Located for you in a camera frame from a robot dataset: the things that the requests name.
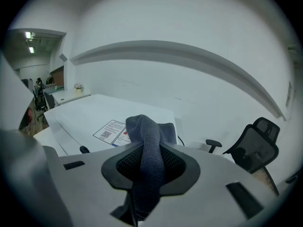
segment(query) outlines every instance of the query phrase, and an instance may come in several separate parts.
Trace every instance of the chair armrest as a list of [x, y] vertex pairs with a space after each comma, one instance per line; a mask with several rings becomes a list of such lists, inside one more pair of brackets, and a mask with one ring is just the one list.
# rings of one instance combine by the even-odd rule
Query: chair armrest
[[213, 153], [213, 151], [216, 147], [222, 147], [222, 144], [215, 140], [206, 140], [206, 143], [207, 143], [207, 145], [212, 146], [208, 153]]

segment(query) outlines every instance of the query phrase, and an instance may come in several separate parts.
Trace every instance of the ceiling light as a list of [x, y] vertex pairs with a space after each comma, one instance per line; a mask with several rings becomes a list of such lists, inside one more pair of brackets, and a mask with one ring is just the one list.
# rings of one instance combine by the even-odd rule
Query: ceiling light
[[30, 32], [25, 32], [25, 37], [27, 39], [30, 39], [32, 37], [31, 33]]

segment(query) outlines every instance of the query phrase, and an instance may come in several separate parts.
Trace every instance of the white table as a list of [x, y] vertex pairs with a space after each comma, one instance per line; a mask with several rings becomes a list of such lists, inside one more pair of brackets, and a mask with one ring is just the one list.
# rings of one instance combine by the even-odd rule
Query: white table
[[114, 142], [101, 140], [96, 132], [111, 121], [125, 123], [126, 118], [139, 114], [144, 114], [157, 123], [173, 123], [178, 135], [171, 110], [100, 94], [55, 107], [45, 112], [45, 117], [64, 151], [68, 155], [76, 155], [81, 154], [79, 150], [81, 145], [86, 146], [90, 152], [114, 147], [112, 145]]
[[67, 102], [82, 98], [82, 97], [86, 97], [86, 96], [90, 96], [90, 91], [87, 89], [84, 89], [83, 92], [75, 92], [74, 89], [71, 90], [62, 90], [59, 92], [53, 92], [52, 93], [56, 104], [57, 105], [62, 105], [65, 104]]
[[50, 127], [42, 130], [38, 134], [35, 134], [34, 138], [43, 146], [53, 147], [56, 150], [58, 156], [63, 157], [67, 155], [56, 140]]

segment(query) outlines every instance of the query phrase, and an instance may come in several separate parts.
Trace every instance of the gray cloth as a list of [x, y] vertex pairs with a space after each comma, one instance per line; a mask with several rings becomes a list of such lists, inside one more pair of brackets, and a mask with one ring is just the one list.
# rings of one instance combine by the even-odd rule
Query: gray cloth
[[144, 220], [160, 200], [160, 187], [166, 183], [165, 168], [159, 142], [176, 144], [172, 123], [157, 124], [146, 115], [126, 119], [131, 142], [144, 141], [140, 175], [134, 182], [132, 196], [138, 220]]

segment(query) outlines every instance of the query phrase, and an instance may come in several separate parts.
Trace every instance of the ceiling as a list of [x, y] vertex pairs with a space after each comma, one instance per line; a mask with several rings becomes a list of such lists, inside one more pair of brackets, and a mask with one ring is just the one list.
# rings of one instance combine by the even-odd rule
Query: ceiling
[[60, 41], [60, 35], [35, 33], [32, 39], [25, 37], [25, 32], [9, 32], [4, 40], [4, 54], [28, 56], [29, 47], [34, 48], [34, 54], [51, 53]]

